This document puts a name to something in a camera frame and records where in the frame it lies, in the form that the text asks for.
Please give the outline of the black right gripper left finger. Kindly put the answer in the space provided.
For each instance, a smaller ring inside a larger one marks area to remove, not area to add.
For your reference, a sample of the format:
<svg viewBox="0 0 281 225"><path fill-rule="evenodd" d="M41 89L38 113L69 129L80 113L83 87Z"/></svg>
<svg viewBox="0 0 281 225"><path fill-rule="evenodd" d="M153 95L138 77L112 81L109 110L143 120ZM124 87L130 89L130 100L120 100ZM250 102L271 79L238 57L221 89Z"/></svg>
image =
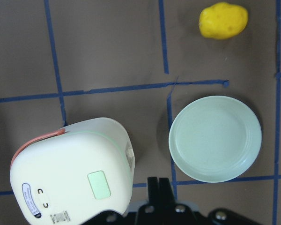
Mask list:
<svg viewBox="0 0 281 225"><path fill-rule="evenodd" d="M151 205L157 206L159 204L159 182L157 177L148 177L148 202Z"/></svg>

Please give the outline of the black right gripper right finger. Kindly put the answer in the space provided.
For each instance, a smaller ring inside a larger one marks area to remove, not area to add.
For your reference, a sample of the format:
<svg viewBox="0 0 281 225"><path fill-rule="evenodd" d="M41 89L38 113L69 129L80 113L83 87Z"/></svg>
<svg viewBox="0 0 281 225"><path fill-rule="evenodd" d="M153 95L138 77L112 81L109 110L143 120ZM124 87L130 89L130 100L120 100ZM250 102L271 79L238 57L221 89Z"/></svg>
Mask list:
<svg viewBox="0 0 281 225"><path fill-rule="evenodd" d="M168 178L159 178L159 198L163 207L170 207L175 204L175 197Z"/></svg>

